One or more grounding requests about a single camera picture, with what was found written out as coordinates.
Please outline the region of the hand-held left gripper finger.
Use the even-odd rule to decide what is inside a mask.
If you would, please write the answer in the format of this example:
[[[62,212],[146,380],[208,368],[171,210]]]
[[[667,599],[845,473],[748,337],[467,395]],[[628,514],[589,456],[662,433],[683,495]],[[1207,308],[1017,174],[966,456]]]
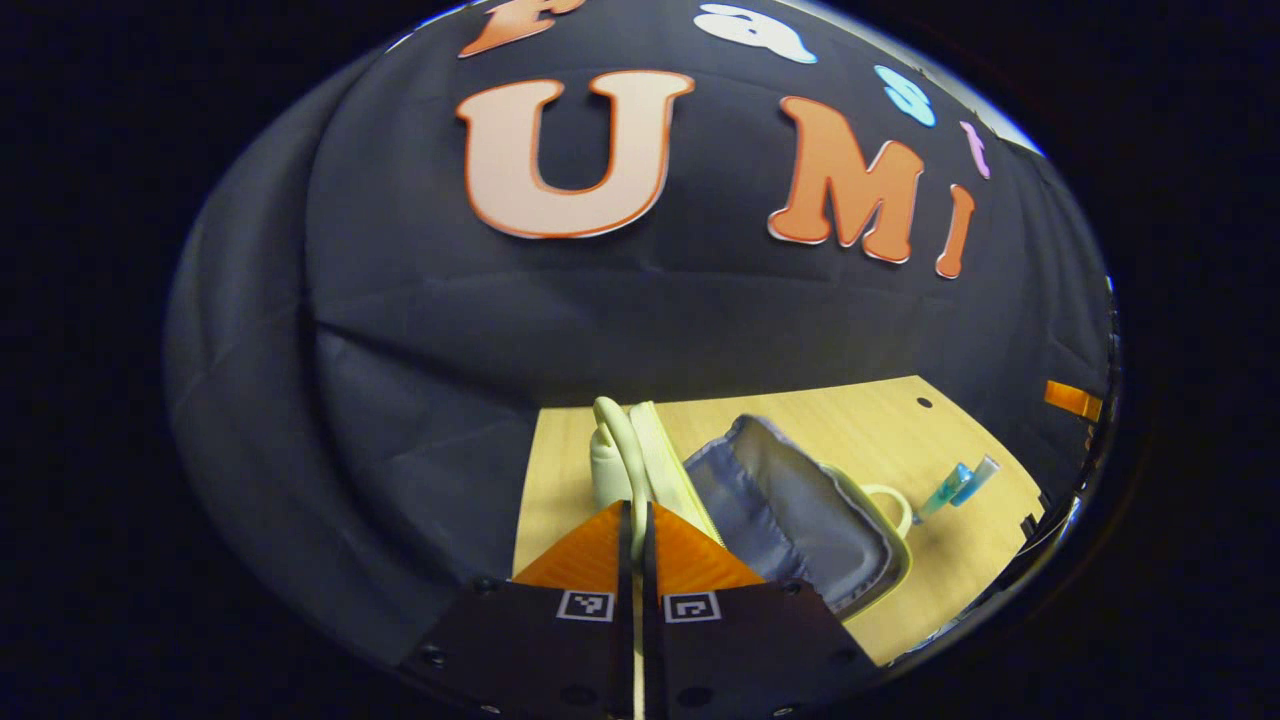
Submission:
[[[646,506],[648,719],[810,719],[881,667],[801,579],[764,582],[675,512]]]
[[[618,501],[515,577],[474,578],[399,676],[470,719],[631,719],[632,537]]]

